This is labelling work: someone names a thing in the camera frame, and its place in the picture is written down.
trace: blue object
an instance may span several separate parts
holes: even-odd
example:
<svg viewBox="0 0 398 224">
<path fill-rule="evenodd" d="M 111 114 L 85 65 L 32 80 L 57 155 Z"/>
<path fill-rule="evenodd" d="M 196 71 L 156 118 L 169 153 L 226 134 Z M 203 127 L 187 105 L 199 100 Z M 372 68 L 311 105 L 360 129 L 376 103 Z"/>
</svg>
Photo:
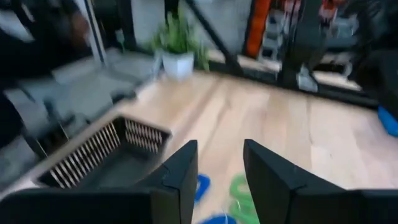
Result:
<svg viewBox="0 0 398 224">
<path fill-rule="evenodd" d="M 211 217 L 199 224 L 236 224 L 236 220 L 229 215 L 218 215 Z"/>
<path fill-rule="evenodd" d="M 387 133 L 398 137 L 398 121 L 381 106 L 379 106 L 378 115 Z"/>
<path fill-rule="evenodd" d="M 195 195 L 195 203 L 198 203 L 210 186 L 210 178 L 206 175 L 198 175 L 199 189 Z"/>
</svg>

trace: white flower pot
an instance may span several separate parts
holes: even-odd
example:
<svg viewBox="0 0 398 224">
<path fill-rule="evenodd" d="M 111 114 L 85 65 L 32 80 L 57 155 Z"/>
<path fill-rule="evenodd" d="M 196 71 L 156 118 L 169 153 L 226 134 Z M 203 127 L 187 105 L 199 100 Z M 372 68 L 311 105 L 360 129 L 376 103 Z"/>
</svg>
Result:
<svg viewBox="0 0 398 224">
<path fill-rule="evenodd" d="M 171 54 L 163 52 L 163 66 L 166 75 L 176 80 L 184 80 L 193 74 L 193 53 Z"/>
</svg>

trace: potted plant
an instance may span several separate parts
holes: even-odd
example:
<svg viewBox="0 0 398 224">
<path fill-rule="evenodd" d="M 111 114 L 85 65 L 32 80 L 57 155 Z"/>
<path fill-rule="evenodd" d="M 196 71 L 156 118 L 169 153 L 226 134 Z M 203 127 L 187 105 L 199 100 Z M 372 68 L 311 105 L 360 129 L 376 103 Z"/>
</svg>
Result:
<svg viewBox="0 0 398 224">
<path fill-rule="evenodd" d="M 161 26 L 150 42 L 153 51 L 161 51 L 164 70 L 169 77 L 183 80 L 193 73 L 193 67 L 209 69 L 207 49 L 199 44 L 182 14 L 167 15 L 167 24 Z"/>
</svg>

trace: green leaves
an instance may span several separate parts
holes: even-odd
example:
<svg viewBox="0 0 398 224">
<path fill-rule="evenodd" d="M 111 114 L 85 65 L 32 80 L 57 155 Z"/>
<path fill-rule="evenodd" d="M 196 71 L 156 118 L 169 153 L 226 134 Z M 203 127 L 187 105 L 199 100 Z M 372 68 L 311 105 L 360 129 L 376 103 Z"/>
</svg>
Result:
<svg viewBox="0 0 398 224">
<path fill-rule="evenodd" d="M 153 36 L 149 47 L 151 50 L 164 50 L 172 54 L 194 52 L 195 63 L 205 70 L 209 69 L 207 48 L 195 40 L 194 28 L 190 26 L 181 10 L 178 17 L 167 15 L 167 25 L 161 26 Z"/>
</svg>

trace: wooden floor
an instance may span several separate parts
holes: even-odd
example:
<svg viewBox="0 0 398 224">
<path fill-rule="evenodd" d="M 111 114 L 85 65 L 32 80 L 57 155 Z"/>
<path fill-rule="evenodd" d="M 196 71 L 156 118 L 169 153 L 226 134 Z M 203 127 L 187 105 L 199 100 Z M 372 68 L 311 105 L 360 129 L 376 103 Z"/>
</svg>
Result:
<svg viewBox="0 0 398 224">
<path fill-rule="evenodd" d="M 199 172 L 211 187 L 193 223 L 227 210 L 231 179 L 244 172 L 247 138 L 346 189 L 398 186 L 398 139 L 374 111 L 204 73 L 180 83 L 159 80 L 122 111 L 172 131 L 165 158 L 198 140 Z"/>
</svg>

